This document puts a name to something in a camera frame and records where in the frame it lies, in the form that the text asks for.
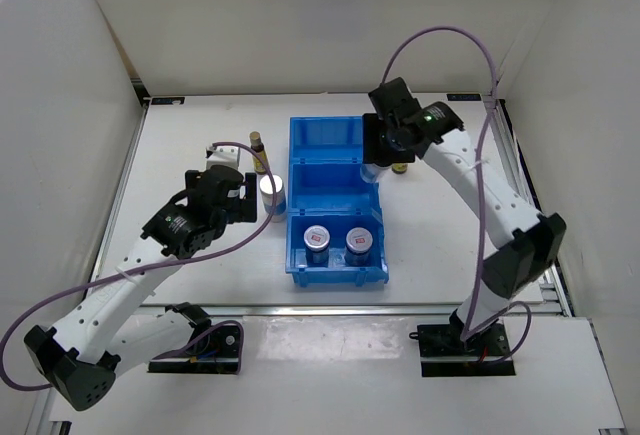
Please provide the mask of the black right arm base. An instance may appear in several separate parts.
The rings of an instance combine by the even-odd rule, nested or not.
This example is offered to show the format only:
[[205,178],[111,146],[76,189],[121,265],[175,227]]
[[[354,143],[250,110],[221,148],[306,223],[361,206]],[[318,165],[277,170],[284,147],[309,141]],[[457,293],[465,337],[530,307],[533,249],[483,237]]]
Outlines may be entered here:
[[462,342],[448,324],[418,325],[409,338],[418,343],[423,378],[516,375],[513,361],[506,359],[510,345],[502,323],[469,342]]

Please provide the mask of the short silver-lid jar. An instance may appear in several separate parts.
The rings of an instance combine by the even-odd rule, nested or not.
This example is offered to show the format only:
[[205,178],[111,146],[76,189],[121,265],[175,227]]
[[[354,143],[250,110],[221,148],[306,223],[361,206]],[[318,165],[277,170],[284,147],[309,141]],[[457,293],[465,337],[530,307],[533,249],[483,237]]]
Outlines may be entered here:
[[326,265],[329,260],[330,232],[322,225],[309,226],[303,234],[306,260],[311,265]]

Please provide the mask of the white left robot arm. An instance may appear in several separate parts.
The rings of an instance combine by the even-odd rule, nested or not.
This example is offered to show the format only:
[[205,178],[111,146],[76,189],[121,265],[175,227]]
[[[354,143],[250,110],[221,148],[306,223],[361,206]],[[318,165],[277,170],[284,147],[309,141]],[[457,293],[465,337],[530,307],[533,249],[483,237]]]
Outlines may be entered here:
[[169,305],[138,327],[127,320],[166,279],[234,223],[257,219],[257,177],[214,165],[185,174],[185,187],[143,226],[132,250],[106,282],[49,328],[24,337],[38,371],[77,411],[104,398],[116,379],[155,358],[209,351],[213,327],[197,305]]

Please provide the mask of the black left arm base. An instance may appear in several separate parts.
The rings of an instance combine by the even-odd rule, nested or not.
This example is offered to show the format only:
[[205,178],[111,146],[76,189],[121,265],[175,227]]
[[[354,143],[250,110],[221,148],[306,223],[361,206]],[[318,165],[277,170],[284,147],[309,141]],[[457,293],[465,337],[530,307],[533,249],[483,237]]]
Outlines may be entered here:
[[244,348],[244,327],[234,320],[211,326],[212,331],[195,346],[173,358],[153,360],[151,374],[238,375]]

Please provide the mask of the short red-label jar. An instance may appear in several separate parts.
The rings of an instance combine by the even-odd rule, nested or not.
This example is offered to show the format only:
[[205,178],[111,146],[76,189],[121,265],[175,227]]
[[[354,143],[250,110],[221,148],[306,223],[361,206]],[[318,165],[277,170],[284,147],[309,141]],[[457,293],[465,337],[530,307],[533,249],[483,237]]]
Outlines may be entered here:
[[368,263],[373,246],[373,235],[364,227],[354,227],[345,238],[345,261],[350,266]]

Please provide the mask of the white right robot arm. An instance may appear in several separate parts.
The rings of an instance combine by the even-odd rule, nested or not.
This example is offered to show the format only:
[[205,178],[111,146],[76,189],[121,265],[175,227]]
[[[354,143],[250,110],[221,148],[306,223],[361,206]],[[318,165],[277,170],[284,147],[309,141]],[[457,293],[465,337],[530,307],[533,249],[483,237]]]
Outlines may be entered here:
[[395,163],[423,161],[477,216],[479,242],[496,249],[481,256],[472,293],[450,318],[450,345],[470,355],[514,297],[553,264],[566,223],[524,201],[483,161],[480,146],[448,104],[421,106],[401,78],[379,85],[368,97],[373,110],[362,117],[363,180],[376,182]]

